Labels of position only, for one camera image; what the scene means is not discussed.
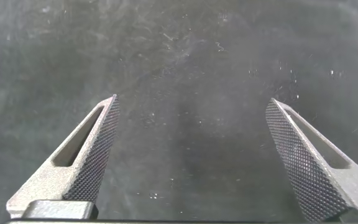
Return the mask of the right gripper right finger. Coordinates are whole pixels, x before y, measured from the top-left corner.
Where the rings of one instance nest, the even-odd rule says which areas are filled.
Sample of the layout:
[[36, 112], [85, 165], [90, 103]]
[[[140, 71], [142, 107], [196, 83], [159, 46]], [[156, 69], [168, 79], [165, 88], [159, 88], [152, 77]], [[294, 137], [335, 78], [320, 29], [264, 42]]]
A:
[[311, 223], [358, 223], [358, 165], [274, 98], [265, 119], [305, 218]]

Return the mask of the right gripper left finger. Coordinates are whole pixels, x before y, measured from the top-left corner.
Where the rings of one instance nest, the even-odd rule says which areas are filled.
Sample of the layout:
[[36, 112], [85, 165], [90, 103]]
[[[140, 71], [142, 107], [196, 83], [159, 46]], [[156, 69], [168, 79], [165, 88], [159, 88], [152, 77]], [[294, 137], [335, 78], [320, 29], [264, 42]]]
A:
[[100, 101], [6, 202], [12, 218], [36, 200], [95, 202], [119, 120], [119, 97]]

